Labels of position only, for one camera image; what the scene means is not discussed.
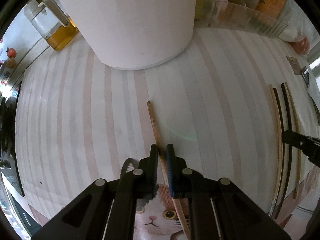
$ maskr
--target kitchen counter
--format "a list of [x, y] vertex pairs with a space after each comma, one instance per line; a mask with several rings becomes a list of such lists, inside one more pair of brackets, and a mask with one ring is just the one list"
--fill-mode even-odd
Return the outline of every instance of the kitchen counter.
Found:
[[[16, 155], [29, 204], [51, 218], [95, 179], [118, 179], [127, 158], [147, 156], [155, 143], [150, 100], [164, 145], [205, 177], [230, 178], [267, 212], [278, 160], [270, 83], [284, 119], [287, 82], [301, 133], [319, 137], [306, 84], [286, 56], [308, 65], [280, 39], [218, 28], [195, 29], [176, 58], [137, 71], [104, 65], [81, 34], [61, 51], [47, 49], [26, 70], [17, 107]], [[287, 197], [296, 166], [293, 149]], [[318, 175], [303, 155], [299, 198]]]

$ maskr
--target yellow oil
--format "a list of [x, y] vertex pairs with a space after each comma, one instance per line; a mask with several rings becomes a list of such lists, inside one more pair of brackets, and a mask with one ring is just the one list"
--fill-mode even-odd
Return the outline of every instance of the yellow oil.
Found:
[[69, 19], [69, 22], [70, 22], [74, 27], [77, 27], [77, 26], [75, 25], [75, 23], [73, 22], [73, 20], [70, 18], [70, 16], [68, 16], [68, 19]]
[[74, 27], [73, 24], [69, 24], [67, 27], [61, 25], [58, 30], [46, 39], [46, 42], [54, 50], [60, 50], [63, 49], [77, 33], [78, 28]]

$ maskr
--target chopstick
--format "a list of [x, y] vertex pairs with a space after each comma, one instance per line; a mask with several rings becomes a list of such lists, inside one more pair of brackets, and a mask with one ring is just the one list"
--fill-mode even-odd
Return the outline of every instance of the chopstick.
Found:
[[[284, 104], [285, 104], [285, 109], [286, 109], [286, 112], [287, 112], [288, 129], [292, 130], [290, 105], [289, 105], [288, 94], [287, 94], [287, 91], [285, 89], [284, 83], [281, 84], [281, 90], [282, 90], [282, 93], [283, 93], [283, 96], [284, 96]], [[285, 194], [286, 194], [287, 189], [288, 189], [288, 184], [289, 184], [289, 179], [290, 179], [290, 171], [291, 171], [291, 163], [292, 163], [292, 146], [289, 145], [287, 176], [286, 176], [285, 183], [284, 183], [284, 191], [282, 193], [281, 201], [280, 201], [280, 204], [279, 204], [279, 208], [277, 209], [277, 213], [276, 213], [275, 219], [277, 219], [278, 216], [279, 216], [279, 213], [281, 211], [281, 208], [282, 208], [282, 205], [283, 205], [283, 202], [284, 202]]]
[[[159, 133], [159, 129], [158, 129], [157, 123], [156, 123], [156, 116], [155, 116], [155, 114], [153, 112], [153, 108], [152, 108], [152, 105], [151, 105], [150, 101], [147, 102], [147, 106], [148, 106], [149, 116], [150, 116], [150, 120], [151, 120], [151, 126], [152, 126], [152, 130], [153, 130], [153, 135], [155, 136], [156, 145], [157, 145], [158, 151], [159, 151], [160, 163], [161, 163], [161, 166], [162, 166], [163, 176], [164, 176], [166, 184], [168, 185], [169, 183], [168, 183], [168, 172], [167, 172], [166, 157], [165, 157], [164, 150], [161, 147], [161, 145], [162, 145], [161, 144], [161, 137], [160, 137], [160, 133]], [[186, 235], [186, 237], [188, 239], [191, 239], [190, 230], [189, 230], [189, 227], [188, 227], [187, 220], [186, 220], [186, 218], [185, 218], [185, 216], [183, 214], [183, 210], [182, 210], [182, 206], [181, 206], [180, 200], [173, 198], [172, 201], [173, 201], [173, 205], [174, 205], [174, 207], [176, 209], [177, 216], [178, 216], [178, 218], [180, 220], [180, 224], [181, 224], [182, 230], [183, 230], [184, 234]]]
[[[294, 123], [295, 123], [295, 126], [296, 126], [296, 132], [300, 133], [300, 126], [299, 126], [299, 119], [298, 119], [298, 116], [297, 116], [297, 110], [296, 110], [296, 107], [294, 105], [294, 101], [293, 101], [293, 98], [292, 98], [291, 91], [289, 89], [289, 85], [287, 84], [287, 82], [285, 83], [285, 85], [287, 87], [288, 96], [289, 96], [291, 107], [292, 107], [292, 113], [293, 113]], [[302, 151], [300, 149], [298, 149], [296, 188], [295, 188], [294, 193], [293, 193], [293, 198], [294, 199], [297, 198], [298, 193], [299, 193], [299, 185], [300, 185], [300, 177], [301, 177], [301, 153], [302, 153]]]
[[284, 160], [283, 160], [283, 144], [282, 144], [282, 127], [283, 127], [283, 120], [281, 115], [281, 110], [279, 111], [275, 91], [272, 87], [272, 84], [270, 84], [270, 92], [272, 96], [273, 105], [276, 111], [276, 122], [277, 122], [277, 137], [278, 137], [278, 169], [277, 169], [277, 178], [276, 178], [276, 186], [275, 191], [273, 194], [273, 198], [271, 201], [271, 206], [268, 215], [271, 217], [274, 211], [274, 208], [276, 206], [276, 202], [278, 200], [280, 187], [281, 187], [281, 181], [283, 176], [283, 168], [284, 168]]

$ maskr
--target red object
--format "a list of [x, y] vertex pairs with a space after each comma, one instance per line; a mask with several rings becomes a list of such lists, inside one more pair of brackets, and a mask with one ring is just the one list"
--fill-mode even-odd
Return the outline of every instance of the red object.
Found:
[[16, 55], [17, 55], [17, 52], [16, 52], [15, 49], [13, 49], [13, 48], [9, 49], [9, 47], [7, 48], [7, 56], [8, 56], [8, 58], [16, 57]]
[[298, 54], [306, 55], [310, 49], [310, 43], [307, 37], [304, 37], [302, 41], [298, 42], [289, 42], [290, 46], [294, 49], [294, 51]]

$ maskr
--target cat eye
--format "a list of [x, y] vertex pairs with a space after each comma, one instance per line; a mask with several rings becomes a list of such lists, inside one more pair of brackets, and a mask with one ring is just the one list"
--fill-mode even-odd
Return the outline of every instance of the cat eye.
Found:
[[136, 213], [141, 214], [143, 212], [144, 212], [144, 207], [143, 206], [137, 206]]
[[175, 212], [175, 210], [166, 210], [163, 212], [162, 215], [165, 219], [175, 219], [177, 216], [177, 213]]

